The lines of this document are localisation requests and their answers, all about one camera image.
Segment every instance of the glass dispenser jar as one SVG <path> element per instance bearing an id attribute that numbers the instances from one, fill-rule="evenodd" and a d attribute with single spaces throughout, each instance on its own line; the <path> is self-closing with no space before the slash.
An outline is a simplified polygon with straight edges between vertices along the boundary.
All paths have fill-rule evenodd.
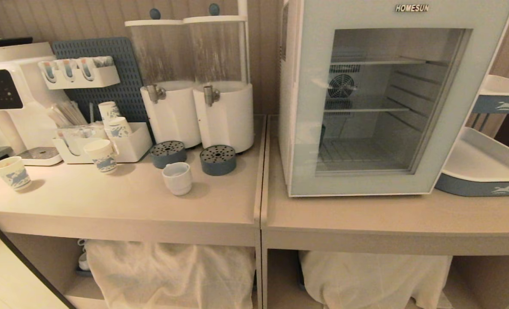
<path id="1" fill-rule="evenodd" d="M 246 16 L 184 19 L 194 59 L 194 100 L 203 147 L 228 145 L 236 152 L 254 142 Z"/>
<path id="2" fill-rule="evenodd" d="M 140 89 L 156 142 L 201 142 L 192 88 L 191 41 L 181 20 L 133 20 L 131 31 L 143 86 Z"/>

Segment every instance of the pegboard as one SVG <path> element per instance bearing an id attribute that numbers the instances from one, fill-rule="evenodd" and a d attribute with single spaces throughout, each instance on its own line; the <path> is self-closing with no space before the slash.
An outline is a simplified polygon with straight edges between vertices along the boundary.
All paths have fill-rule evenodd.
<path id="1" fill-rule="evenodd" d="M 95 120 L 102 120 L 97 105 L 109 100 L 115 101 L 121 115 L 129 122 L 147 122 L 146 108 L 140 95 L 142 78 L 134 58 L 133 47 L 126 37 L 109 37 L 102 39 L 79 39 L 59 41 L 52 44 L 57 59 L 80 57 L 98 57 L 110 55 L 121 82 L 103 88 L 65 89 L 70 98 L 77 102 L 85 119 L 90 118 L 88 104 L 94 103 Z"/>

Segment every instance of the dispenser lid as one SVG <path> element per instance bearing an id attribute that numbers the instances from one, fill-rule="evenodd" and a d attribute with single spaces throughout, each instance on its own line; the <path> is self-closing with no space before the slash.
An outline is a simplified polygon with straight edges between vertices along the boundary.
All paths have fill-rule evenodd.
<path id="1" fill-rule="evenodd" d="M 225 16 L 198 16 L 184 18 L 184 24 L 195 24 L 195 23 L 218 23 L 226 21 L 247 21 L 247 16 L 239 15 L 225 15 Z"/>
<path id="2" fill-rule="evenodd" d="M 161 26 L 161 25 L 181 25 L 181 20 L 174 19 L 145 19 L 145 20 L 129 20 L 125 22 L 125 27 L 131 26 Z"/>

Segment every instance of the horse logo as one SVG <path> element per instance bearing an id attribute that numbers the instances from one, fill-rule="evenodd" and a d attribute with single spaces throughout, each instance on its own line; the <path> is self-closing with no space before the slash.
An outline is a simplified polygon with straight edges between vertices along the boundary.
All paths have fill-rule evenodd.
<path id="1" fill-rule="evenodd" d="M 506 194 L 509 193 L 509 186 L 501 188 L 501 187 L 495 187 L 495 190 L 492 191 L 493 194 Z"/>
<path id="2" fill-rule="evenodd" d="M 498 111 L 509 111 L 509 103 L 505 102 L 498 102 L 500 105 L 497 106 L 495 109 Z"/>

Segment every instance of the white organizer box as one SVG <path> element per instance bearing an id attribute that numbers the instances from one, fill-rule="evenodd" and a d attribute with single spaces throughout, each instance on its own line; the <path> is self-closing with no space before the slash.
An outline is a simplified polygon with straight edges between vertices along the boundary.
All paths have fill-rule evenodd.
<path id="1" fill-rule="evenodd" d="M 101 88 L 119 84 L 121 82 L 115 65 L 101 68 L 89 68 L 89 70 L 94 76 L 92 81 L 87 80 L 79 68 L 72 69 L 73 76 L 75 76 L 75 80 L 73 82 L 64 77 L 64 71 L 62 70 L 53 71 L 53 74 L 56 77 L 56 82 L 50 82 L 47 78 L 45 78 L 43 73 L 40 74 L 43 76 L 43 80 L 49 89 Z"/>
<path id="2" fill-rule="evenodd" d="M 130 136 L 115 137 L 113 139 L 117 149 L 119 149 L 119 155 L 116 158 L 118 163 L 138 162 L 153 145 L 146 123 L 129 123 L 129 125 L 133 129 L 133 133 Z M 67 164 L 91 164 L 92 160 L 85 153 L 83 147 L 98 139 L 100 138 L 76 139 L 78 149 L 81 151 L 79 156 L 70 152 L 63 139 L 53 139 L 52 141 Z"/>

